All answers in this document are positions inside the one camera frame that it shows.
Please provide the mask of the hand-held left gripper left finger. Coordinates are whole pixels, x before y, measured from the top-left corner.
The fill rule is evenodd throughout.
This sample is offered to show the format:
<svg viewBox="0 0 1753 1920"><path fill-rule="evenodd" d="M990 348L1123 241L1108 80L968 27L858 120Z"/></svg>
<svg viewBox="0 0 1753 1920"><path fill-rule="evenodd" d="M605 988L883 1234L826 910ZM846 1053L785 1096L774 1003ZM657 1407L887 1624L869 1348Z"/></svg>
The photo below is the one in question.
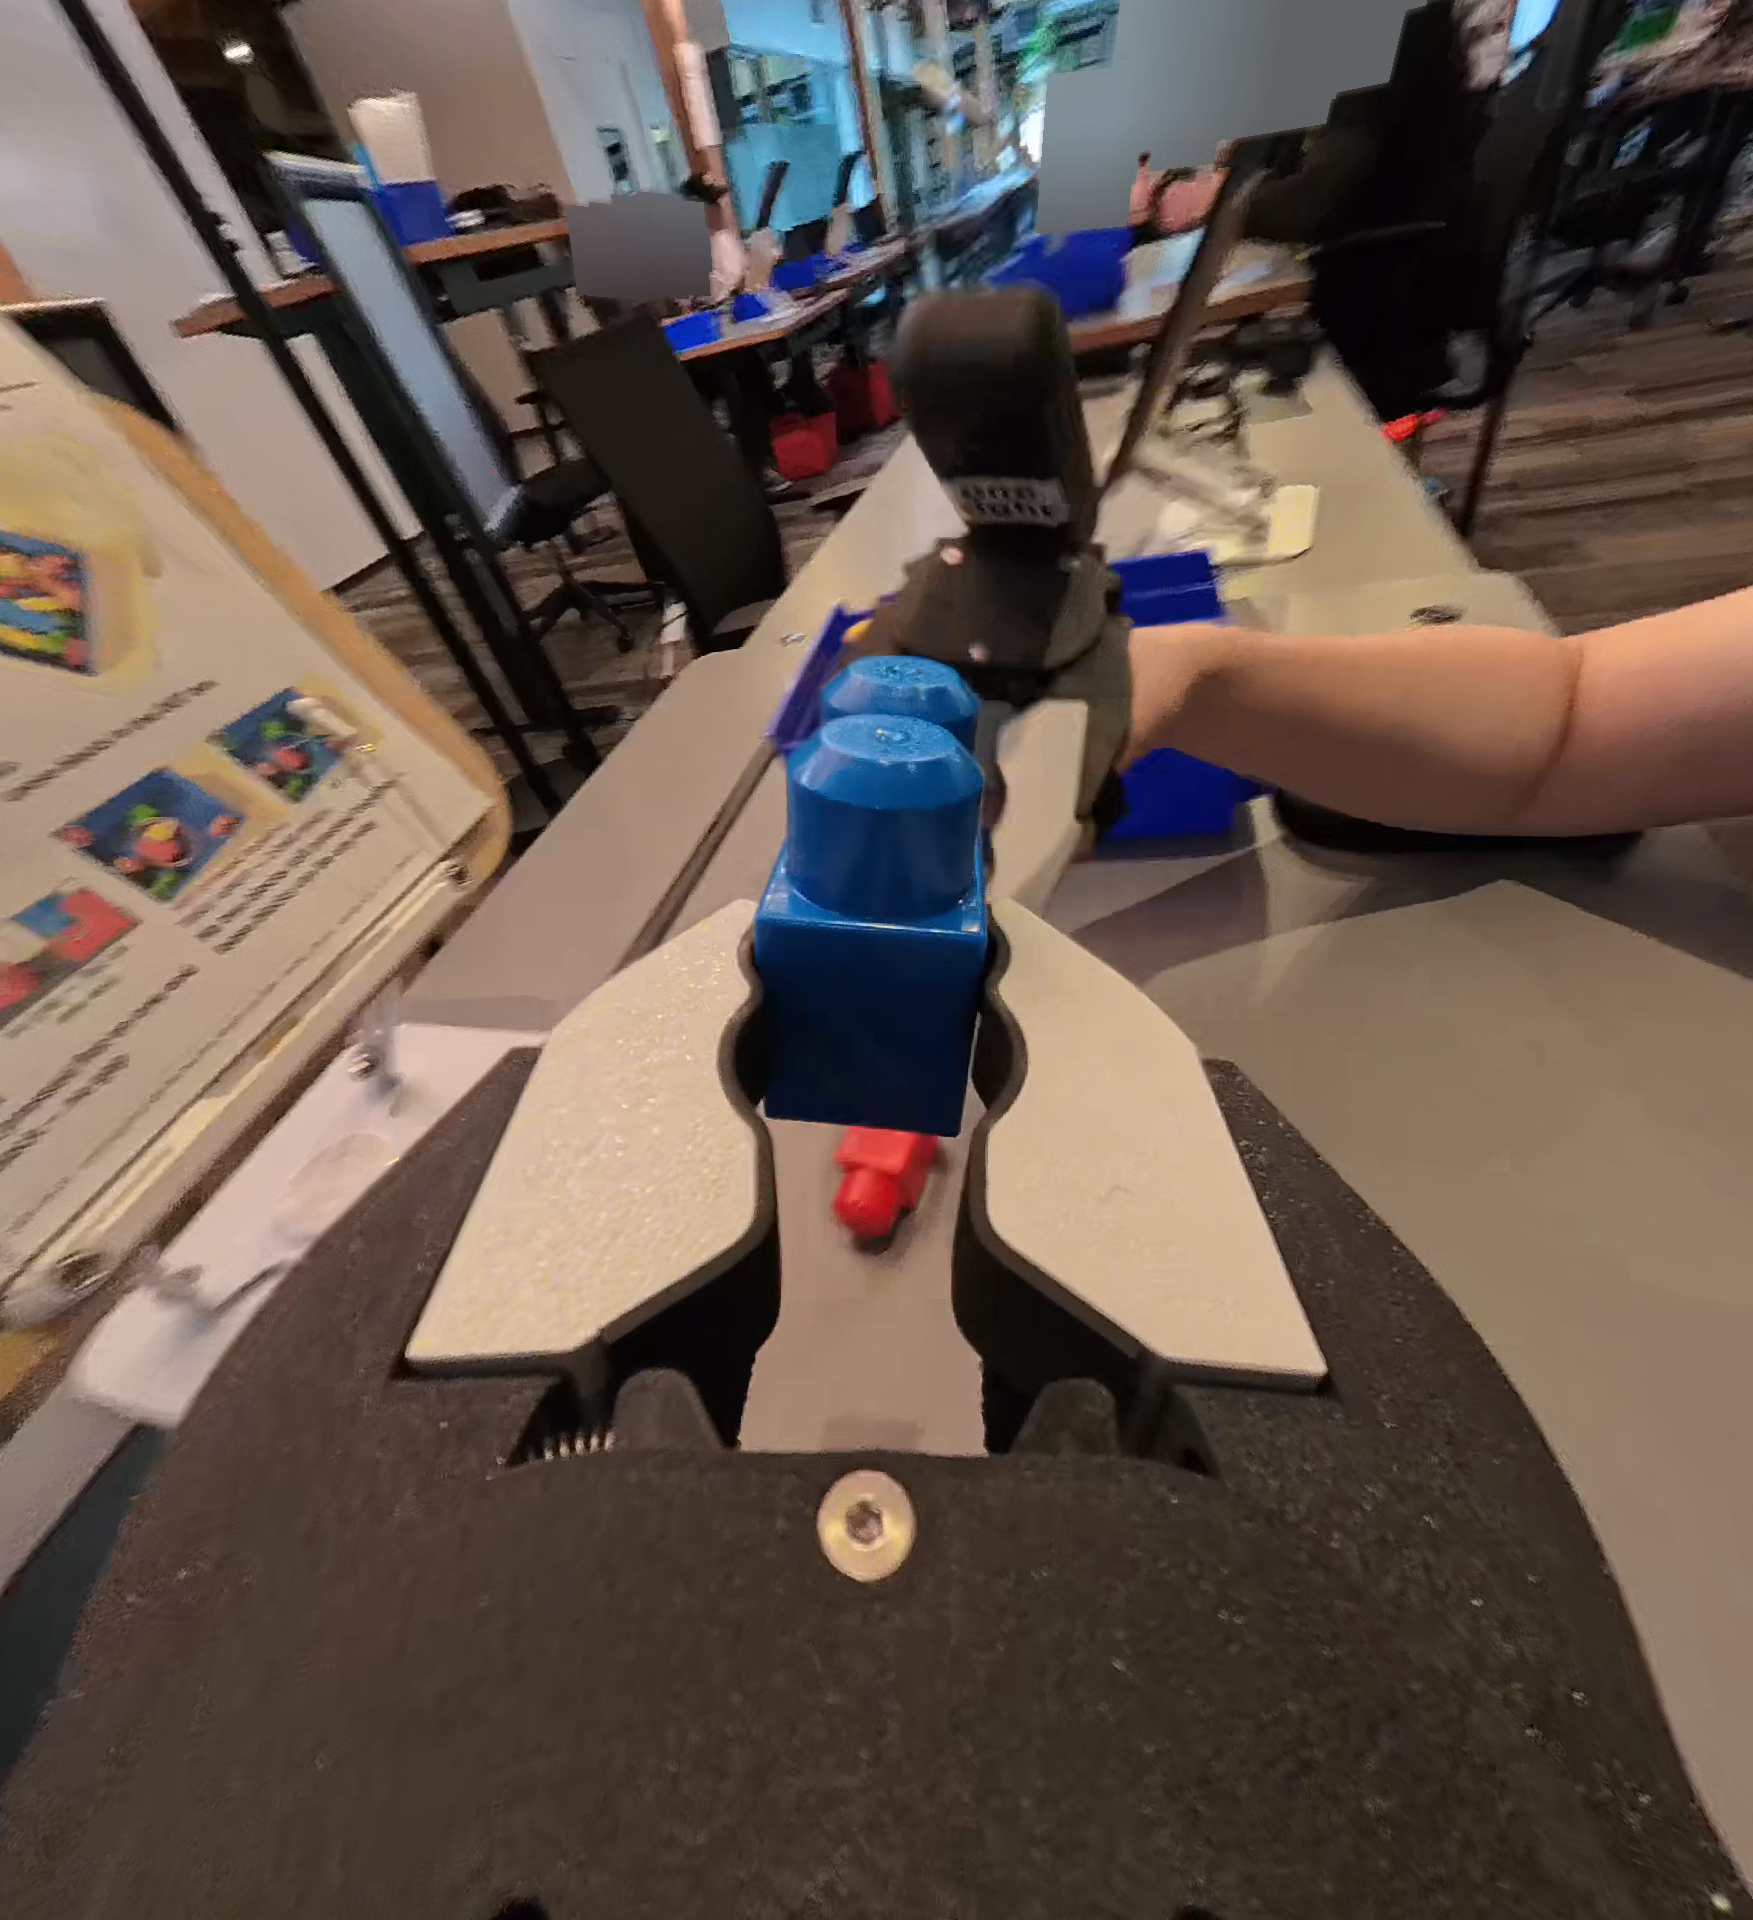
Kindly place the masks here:
<svg viewBox="0 0 1753 1920"><path fill-rule="evenodd" d="M734 1448L781 1303L754 906L730 902L549 1033L404 1348L422 1378L551 1378L602 1426L636 1374Z"/></svg>

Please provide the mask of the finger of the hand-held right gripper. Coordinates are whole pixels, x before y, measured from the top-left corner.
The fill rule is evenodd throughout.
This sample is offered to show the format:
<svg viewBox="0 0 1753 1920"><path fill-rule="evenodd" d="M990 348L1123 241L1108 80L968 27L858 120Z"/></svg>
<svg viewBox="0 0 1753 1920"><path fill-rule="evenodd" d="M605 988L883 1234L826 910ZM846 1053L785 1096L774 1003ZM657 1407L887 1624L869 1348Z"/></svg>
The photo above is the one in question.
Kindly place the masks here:
<svg viewBox="0 0 1753 1920"><path fill-rule="evenodd" d="M990 908L1041 910L1085 848L1078 814L1087 746L1085 701L1041 701L995 725L997 811L989 829Z"/></svg>

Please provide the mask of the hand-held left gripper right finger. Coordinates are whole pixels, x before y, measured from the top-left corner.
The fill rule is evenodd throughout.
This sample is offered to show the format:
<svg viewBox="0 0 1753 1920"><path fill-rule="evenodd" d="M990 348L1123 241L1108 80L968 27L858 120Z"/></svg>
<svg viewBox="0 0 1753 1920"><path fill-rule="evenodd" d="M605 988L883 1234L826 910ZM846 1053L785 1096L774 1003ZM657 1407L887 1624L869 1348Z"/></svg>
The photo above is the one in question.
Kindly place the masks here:
<svg viewBox="0 0 1753 1920"><path fill-rule="evenodd" d="M1150 1452L1179 1387L1314 1394L1328 1362L1205 1058L1134 982L1032 908L990 914L951 1303L984 1450L1091 1382Z"/></svg>

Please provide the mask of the blue plastic bin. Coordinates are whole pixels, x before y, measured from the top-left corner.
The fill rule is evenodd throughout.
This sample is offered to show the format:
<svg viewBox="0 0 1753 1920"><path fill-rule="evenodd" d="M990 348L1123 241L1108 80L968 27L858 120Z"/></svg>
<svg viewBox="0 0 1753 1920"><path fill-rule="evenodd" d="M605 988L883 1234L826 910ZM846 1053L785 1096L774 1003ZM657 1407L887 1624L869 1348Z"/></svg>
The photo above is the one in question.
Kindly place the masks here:
<svg viewBox="0 0 1753 1920"><path fill-rule="evenodd" d="M1219 570L1205 546L1115 559L1099 547L1075 550L1060 557L1056 585L1038 585L1024 564L963 564L953 585L941 579L944 572L936 553L924 555L900 592L869 609L838 606L831 614L767 724L779 755L835 716L829 687L853 660L936 660L981 707L1087 705L1082 794L1102 838L1216 836L1259 794L1253 779L1170 747L1117 770L1129 725L1129 640L1144 628L1225 618Z"/></svg>

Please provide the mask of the red one-stud block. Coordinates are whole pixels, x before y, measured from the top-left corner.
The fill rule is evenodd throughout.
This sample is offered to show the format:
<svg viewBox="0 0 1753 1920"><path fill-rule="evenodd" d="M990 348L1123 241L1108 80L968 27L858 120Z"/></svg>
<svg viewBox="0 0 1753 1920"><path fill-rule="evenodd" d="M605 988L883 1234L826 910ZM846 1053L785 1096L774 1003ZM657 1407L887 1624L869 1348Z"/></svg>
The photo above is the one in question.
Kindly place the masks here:
<svg viewBox="0 0 1753 1920"><path fill-rule="evenodd" d="M880 1248L915 1212L938 1161L933 1134L849 1126L835 1153L832 1215L863 1248Z"/></svg>

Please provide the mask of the blue two-stud block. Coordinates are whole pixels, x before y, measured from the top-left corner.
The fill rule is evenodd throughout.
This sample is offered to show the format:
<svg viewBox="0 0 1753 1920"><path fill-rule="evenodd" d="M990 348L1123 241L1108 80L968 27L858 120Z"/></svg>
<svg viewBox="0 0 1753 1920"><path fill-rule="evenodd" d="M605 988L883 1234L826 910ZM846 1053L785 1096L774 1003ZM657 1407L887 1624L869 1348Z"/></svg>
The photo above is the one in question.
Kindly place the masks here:
<svg viewBox="0 0 1753 1920"><path fill-rule="evenodd" d="M959 1135L990 946L978 721L931 657L823 687L752 922L769 1117Z"/></svg>

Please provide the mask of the person's right forearm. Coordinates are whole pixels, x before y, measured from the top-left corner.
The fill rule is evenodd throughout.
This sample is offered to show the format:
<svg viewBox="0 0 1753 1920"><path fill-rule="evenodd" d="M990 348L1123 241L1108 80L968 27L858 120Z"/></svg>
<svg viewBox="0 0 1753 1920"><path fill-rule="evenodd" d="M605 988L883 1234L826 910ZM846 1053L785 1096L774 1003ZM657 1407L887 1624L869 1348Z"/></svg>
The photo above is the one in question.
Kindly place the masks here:
<svg viewBox="0 0 1753 1920"><path fill-rule="evenodd" d="M1129 755L1175 749L1386 827L1583 838L1753 818L1753 587L1545 635L1130 640Z"/></svg>

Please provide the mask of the row of office desks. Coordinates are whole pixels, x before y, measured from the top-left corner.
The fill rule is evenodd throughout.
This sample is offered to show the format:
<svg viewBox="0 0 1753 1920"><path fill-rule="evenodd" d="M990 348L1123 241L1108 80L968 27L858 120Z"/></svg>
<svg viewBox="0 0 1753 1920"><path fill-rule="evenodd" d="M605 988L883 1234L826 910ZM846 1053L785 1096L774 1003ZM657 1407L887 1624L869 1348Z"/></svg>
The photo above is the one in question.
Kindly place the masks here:
<svg viewBox="0 0 1753 1920"><path fill-rule="evenodd" d="M765 290L674 314L660 323L662 335L685 365L715 365L749 351L765 359L776 351L798 353L857 334L878 318L895 320L924 294L983 286L1035 238L1032 223L1011 218L977 231L933 227L846 252L783 259Z"/></svg>

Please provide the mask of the black high-back office chair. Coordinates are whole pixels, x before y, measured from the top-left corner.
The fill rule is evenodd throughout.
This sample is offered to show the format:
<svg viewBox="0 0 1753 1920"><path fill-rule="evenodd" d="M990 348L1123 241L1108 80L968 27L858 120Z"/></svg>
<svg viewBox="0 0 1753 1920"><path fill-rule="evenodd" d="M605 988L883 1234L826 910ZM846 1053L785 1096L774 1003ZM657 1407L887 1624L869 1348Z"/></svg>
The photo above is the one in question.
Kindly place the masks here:
<svg viewBox="0 0 1753 1920"><path fill-rule="evenodd" d="M698 655L742 647L790 583L779 520L662 326L626 315L527 357L537 396L601 470Z"/></svg>

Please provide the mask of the white stand base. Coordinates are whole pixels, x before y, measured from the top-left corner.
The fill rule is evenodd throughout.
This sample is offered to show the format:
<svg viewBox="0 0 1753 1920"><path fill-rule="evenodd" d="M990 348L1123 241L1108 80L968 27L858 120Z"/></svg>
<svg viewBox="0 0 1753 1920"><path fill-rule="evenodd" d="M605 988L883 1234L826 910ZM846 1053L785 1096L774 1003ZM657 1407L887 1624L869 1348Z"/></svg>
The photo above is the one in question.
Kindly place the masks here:
<svg viewBox="0 0 1753 1920"><path fill-rule="evenodd" d="M140 1259L78 1350L73 1394L144 1427L176 1427L274 1288L507 1053L541 1033L403 1021L407 1077L389 1113L344 1077L342 1053L270 1128L193 1222Z"/></svg>

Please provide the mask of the black swivel chair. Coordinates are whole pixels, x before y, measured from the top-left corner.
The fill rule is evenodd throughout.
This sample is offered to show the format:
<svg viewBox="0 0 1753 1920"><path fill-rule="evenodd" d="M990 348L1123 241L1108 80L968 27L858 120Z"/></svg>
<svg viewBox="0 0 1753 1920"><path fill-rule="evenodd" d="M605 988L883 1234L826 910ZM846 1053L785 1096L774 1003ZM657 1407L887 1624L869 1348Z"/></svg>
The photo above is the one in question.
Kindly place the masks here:
<svg viewBox="0 0 1753 1920"><path fill-rule="evenodd" d="M611 495L601 467L588 457L562 457L514 483L487 531L498 553L521 547L553 566L553 590L523 609L528 633L549 635L565 616L579 614L601 620L615 650L626 657L636 650L636 637L622 614L659 606L659 587L644 576L581 577L570 566L579 522Z"/></svg>

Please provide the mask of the wooden display board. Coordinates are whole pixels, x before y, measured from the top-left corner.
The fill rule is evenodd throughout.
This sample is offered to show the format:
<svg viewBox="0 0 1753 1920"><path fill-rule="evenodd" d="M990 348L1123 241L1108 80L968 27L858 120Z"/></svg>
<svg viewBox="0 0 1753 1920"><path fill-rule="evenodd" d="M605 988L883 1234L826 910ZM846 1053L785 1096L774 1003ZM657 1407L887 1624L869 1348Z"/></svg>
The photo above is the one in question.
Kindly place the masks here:
<svg viewBox="0 0 1753 1920"><path fill-rule="evenodd" d="M187 1172L188 1183L175 1187L168 1207L149 1217L149 1228L163 1234L182 1228L217 1187L233 1178L239 1159L263 1141L266 1128L287 1113L292 1097L307 1091L317 1072L336 1058L344 1023L379 989L410 979L433 941L466 916L500 867L509 811L502 779L487 749L334 593L317 587L301 564L245 514L193 443L108 396L93 396L91 406L120 430L144 465L166 479L218 538L233 546L317 644L426 742L433 754L470 779L484 801L483 822L456 846L456 856L468 867L460 889L437 920L403 923L403 932L416 932L420 943L399 948L394 936L385 933L356 973L347 973L322 995L301 1002L289 1023L265 1040L257 1060L221 1079L213 1096L199 1102L168 1135L180 1153L176 1163L168 1163L168 1172ZM0 1329L0 1442L19 1429L25 1412L44 1402L49 1387L69 1365L73 1343L84 1331L87 1323L80 1319Z"/></svg>

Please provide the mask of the black screen easel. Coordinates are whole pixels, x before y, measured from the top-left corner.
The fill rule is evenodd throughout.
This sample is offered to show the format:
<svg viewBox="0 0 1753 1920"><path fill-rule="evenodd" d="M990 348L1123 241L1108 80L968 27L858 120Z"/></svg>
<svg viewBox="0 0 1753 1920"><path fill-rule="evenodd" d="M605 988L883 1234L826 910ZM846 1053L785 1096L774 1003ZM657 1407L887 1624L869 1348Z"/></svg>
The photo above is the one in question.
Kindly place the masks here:
<svg viewBox="0 0 1753 1920"><path fill-rule="evenodd" d="M489 662L480 663L475 644L462 633L460 623L430 583L412 542L399 531L394 517L385 510L381 492L377 492L344 439L336 417L317 393L309 371L242 263L223 219L199 191L156 114L136 89L112 37L99 24L89 4L59 1L56 12L97 71L99 82L114 97L144 156L168 187L170 200L215 261L226 294L239 308L242 331L265 345L298 412L309 422L313 438L322 446L362 517L383 539L391 564L404 577L437 630L443 647L455 660L462 682L502 740L517 768L517 786L524 788L535 801L532 814L551 819L572 797L577 786L601 765L599 747L568 691L537 644L521 646L514 635L505 632L489 592L475 583L456 539L451 538L438 515L425 514L422 542L437 551L466 620L483 640Z"/></svg>

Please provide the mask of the framed grey screen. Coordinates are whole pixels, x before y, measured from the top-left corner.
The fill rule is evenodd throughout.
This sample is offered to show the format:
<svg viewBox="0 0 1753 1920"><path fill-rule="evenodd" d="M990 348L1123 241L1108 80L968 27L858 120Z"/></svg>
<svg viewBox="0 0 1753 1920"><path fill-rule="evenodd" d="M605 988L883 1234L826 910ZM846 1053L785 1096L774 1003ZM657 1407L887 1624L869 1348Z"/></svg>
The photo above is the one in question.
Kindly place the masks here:
<svg viewBox="0 0 1753 1920"><path fill-rule="evenodd" d="M391 240L385 252L403 267L404 250L396 243L372 204L366 178L351 163L268 152L265 161L295 227L313 240L321 267L342 275L348 245L362 235ZM484 547L494 547L487 531L507 492L523 479L521 465L505 441L483 389L470 378L444 323L407 286L375 295L369 315L348 314L387 365L403 404L414 416L440 470L448 499L468 531Z"/></svg>

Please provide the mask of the instruction poster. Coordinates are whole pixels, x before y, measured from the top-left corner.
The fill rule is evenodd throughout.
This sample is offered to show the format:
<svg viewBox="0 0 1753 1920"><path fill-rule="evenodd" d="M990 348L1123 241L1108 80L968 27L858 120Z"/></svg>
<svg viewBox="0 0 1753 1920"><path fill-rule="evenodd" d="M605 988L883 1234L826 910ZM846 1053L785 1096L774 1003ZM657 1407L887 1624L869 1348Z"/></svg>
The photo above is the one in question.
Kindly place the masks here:
<svg viewBox="0 0 1753 1920"><path fill-rule="evenodd" d="M0 1302L55 1317L168 1135L468 878L475 783L0 311Z"/></svg>

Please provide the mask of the wooden top black desk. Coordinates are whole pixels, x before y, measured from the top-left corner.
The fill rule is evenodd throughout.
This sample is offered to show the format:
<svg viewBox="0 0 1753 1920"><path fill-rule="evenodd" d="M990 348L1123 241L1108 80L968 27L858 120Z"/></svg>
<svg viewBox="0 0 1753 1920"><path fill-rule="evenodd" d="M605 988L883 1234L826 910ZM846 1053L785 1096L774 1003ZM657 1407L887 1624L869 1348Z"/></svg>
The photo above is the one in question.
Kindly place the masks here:
<svg viewBox="0 0 1753 1920"><path fill-rule="evenodd" d="M334 301L351 300L347 314L366 318L375 295L394 294L403 286L416 294L438 323L535 304L553 327L561 330L553 301L575 284L568 227L561 218L480 227L419 243L404 250L403 267L391 258L385 259L387 252L394 252L391 240L362 235L359 245L348 245L351 258L344 259L340 277L325 267L301 271L260 286L259 295L289 338L317 331L331 320Z"/></svg>

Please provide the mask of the metal poster bracket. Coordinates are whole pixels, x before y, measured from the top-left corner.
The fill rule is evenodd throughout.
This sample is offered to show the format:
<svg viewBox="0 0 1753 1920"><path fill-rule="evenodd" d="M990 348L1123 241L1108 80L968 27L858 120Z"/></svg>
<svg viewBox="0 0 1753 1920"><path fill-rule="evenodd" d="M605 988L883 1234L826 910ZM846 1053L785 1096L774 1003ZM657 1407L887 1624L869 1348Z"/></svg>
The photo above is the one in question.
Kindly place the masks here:
<svg viewBox="0 0 1753 1920"><path fill-rule="evenodd" d="M407 1091L400 1070L403 989L392 984L366 998L351 1026L342 1051L344 1077L372 1105L394 1113Z"/></svg>

